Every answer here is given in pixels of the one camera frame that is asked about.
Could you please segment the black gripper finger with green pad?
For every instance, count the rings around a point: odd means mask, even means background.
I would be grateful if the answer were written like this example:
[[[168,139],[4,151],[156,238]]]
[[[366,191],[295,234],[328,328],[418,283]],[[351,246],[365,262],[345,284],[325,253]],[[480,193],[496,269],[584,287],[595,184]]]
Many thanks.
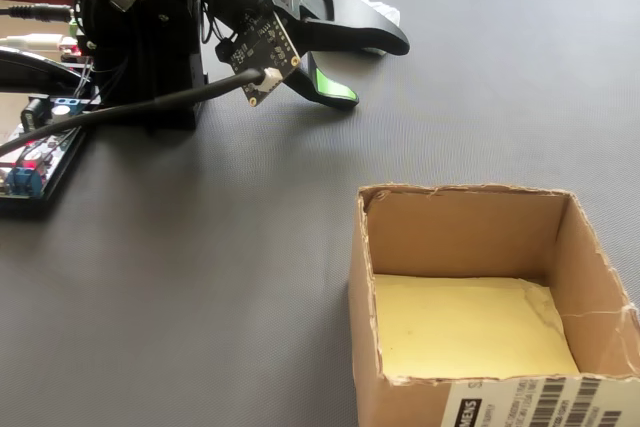
[[[330,79],[318,66],[313,53],[306,53],[284,84],[301,97],[339,111],[352,111],[358,95],[348,86]]]
[[[402,29],[363,0],[278,0],[275,7],[301,53],[410,50]]]

